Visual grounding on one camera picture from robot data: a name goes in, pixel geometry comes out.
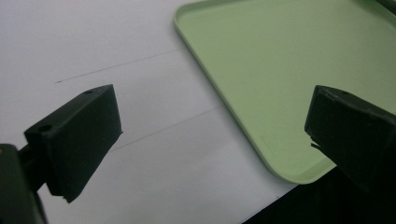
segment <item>green tray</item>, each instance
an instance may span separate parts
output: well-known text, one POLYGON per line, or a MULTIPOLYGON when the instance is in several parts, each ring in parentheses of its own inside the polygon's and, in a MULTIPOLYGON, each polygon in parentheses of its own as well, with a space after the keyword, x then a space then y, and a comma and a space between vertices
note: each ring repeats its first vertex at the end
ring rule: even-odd
POLYGON ((396 111, 396 18, 376 1, 204 1, 176 27, 266 166, 311 183, 335 164, 304 122, 316 85, 396 111))

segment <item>drawn line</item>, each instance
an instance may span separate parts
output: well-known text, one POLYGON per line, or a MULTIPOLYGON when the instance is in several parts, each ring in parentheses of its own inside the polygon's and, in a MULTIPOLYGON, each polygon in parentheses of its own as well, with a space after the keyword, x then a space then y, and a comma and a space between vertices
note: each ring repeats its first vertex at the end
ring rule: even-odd
POLYGON ((189 121, 189 120, 191 120, 191 119, 196 119, 196 118, 198 118, 198 117, 201 117, 202 115, 207 114, 207 113, 209 113, 209 112, 212 112, 212 111, 214 111, 214 110, 217 110, 217 109, 219 109, 219 108, 221 108, 221 107, 224 107, 224 105, 219 105, 219 106, 217 106, 217 107, 215 107, 215 108, 213 108, 213 109, 210 109, 210 110, 205 111, 204 113, 198 114, 198 115, 196 115, 196 116, 194 116, 194 117, 191 117, 191 118, 189 118, 189 119, 184 119, 184 120, 182 120, 181 122, 178 122, 178 123, 176 123, 176 124, 172 124, 172 125, 169 126, 169 127, 166 127, 166 128, 164 128, 164 129, 162 129, 162 130, 159 130, 159 131, 157 131, 157 132, 155 132, 155 133, 151 133, 151 134, 149 134, 149 135, 147 135, 147 136, 144 136, 144 137, 141 137, 141 138, 139 138, 139 139, 136 139, 136 140, 134 140, 133 142, 130 142, 130 143, 128 143, 128 144, 125 144, 125 145, 123 145, 123 146, 121 146, 121 147, 116 147, 116 148, 114 148, 114 149, 112 149, 112 150, 110 150, 110 151, 108 151, 108 152, 114 152, 114 151, 119 150, 119 149, 121 149, 121 148, 123 148, 123 147, 128 147, 129 145, 131 145, 131 144, 133 144, 133 143, 135 143, 135 142, 138 142, 138 141, 140 141, 140 140, 143 140, 143 139, 145 139, 145 138, 148 138, 148 137, 150 137, 150 136, 152 136, 152 135, 154 135, 154 134, 157 134, 157 133, 161 133, 161 132, 163 132, 163 131, 166 131, 166 130, 168 130, 168 129, 170 129, 170 128, 173 128, 173 127, 175 127, 175 126, 177 126, 177 125, 179 125, 179 124, 181 124, 181 123, 183 123, 183 122, 186 122, 186 121, 189 121))
POLYGON ((102 69, 99 69, 99 70, 96 70, 96 71, 92 71, 92 72, 89 72, 89 73, 84 73, 84 74, 81 74, 81 75, 78 75, 78 76, 75 76, 75 77, 69 77, 69 78, 66 78, 66 79, 63 79, 63 80, 59 80, 59 81, 57 81, 55 83, 65 82, 65 81, 68 81, 68 80, 71 80, 71 79, 74 79, 74 78, 78 78, 78 77, 85 77, 85 76, 90 75, 90 74, 106 71, 106 70, 109 70, 109 69, 112 69, 112 68, 115 68, 115 67, 120 67, 120 66, 129 64, 129 63, 136 63, 136 62, 140 62, 140 61, 143 61, 143 60, 146 60, 146 59, 155 58, 155 57, 158 57, 158 56, 162 56, 162 55, 165 55, 165 54, 173 53, 173 52, 180 51, 180 50, 183 50, 183 49, 185 49, 185 48, 174 49, 174 50, 167 51, 167 52, 164 52, 164 53, 148 56, 146 58, 136 59, 136 60, 130 61, 128 63, 120 63, 120 64, 112 65, 112 66, 109 66, 107 68, 102 68, 102 69))

